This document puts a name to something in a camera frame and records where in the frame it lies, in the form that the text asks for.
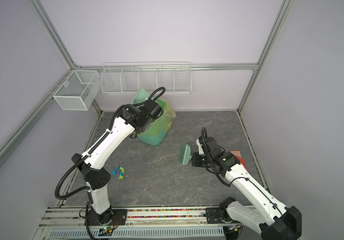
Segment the green hand brush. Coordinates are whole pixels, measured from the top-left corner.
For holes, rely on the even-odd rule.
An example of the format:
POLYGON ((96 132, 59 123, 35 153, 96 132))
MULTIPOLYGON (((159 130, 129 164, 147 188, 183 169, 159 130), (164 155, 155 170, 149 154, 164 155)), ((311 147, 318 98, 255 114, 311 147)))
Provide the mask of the green hand brush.
POLYGON ((180 154, 180 162, 182 165, 186 166, 189 164, 192 158, 192 151, 191 147, 188 144, 182 144, 181 146, 181 154, 180 154))

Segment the green dustpan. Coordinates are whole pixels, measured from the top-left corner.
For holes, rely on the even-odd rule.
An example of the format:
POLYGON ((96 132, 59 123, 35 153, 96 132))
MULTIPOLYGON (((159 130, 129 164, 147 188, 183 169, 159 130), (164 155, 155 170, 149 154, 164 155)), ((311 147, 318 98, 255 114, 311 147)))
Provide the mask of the green dustpan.
POLYGON ((141 87, 133 100, 133 105, 145 102, 149 98, 149 96, 150 93, 147 92, 143 87, 141 87))

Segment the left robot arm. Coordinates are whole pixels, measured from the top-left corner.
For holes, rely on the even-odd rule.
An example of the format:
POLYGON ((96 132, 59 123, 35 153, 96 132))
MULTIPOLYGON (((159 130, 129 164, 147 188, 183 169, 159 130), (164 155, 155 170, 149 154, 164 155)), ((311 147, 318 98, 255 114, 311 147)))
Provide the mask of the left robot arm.
POLYGON ((74 165, 64 174, 55 188, 55 198, 65 200, 82 190, 88 192, 89 206, 98 216, 98 223, 107 225, 113 218, 108 198, 108 183, 111 175, 104 168, 106 161, 116 148, 130 135, 144 132, 151 123, 163 115, 162 107, 157 103, 166 89, 157 88, 139 104, 121 105, 113 114, 109 127, 102 136, 84 153, 72 157, 74 165), (60 190, 68 176, 78 169, 86 182, 68 194, 61 195, 60 190))

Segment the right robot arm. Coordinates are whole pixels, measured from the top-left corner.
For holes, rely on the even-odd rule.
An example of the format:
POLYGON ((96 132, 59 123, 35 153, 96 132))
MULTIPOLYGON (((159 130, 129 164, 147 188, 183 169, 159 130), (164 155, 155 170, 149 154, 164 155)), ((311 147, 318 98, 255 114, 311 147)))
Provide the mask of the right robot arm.
POLYGON ((202 128, 197 139, 198 151, 191 154, 194 167, 205 168, 226 187, 236 187, 255 207, 254 210, 227 198, 219 208, 221 220, 237 221, 260 234, 263 240, 298 240, 302 235, 302 214, 294 206, 287 207, 256 181, 241 157, 225 151, 202 128))

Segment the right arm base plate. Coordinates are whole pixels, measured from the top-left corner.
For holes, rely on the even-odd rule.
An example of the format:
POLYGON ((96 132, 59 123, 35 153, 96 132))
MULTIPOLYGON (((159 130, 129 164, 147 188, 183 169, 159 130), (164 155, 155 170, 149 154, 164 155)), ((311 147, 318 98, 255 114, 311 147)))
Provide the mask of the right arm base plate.
POLYGON ((208 224, 237 224, 238 221, 232 220, 226 210, 214 207, 206 208, 204 217, 207 219, 208 224))

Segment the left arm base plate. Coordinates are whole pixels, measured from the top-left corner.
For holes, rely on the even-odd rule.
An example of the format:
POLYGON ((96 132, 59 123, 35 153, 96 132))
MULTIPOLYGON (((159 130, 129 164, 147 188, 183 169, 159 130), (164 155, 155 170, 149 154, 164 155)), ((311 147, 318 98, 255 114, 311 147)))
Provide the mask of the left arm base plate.
POLYGON ((94 210, 89 210, 87 223, 89 226, 123 226, 127 213, 127 209, 112 209, 109 214, 98 215, 94 210))

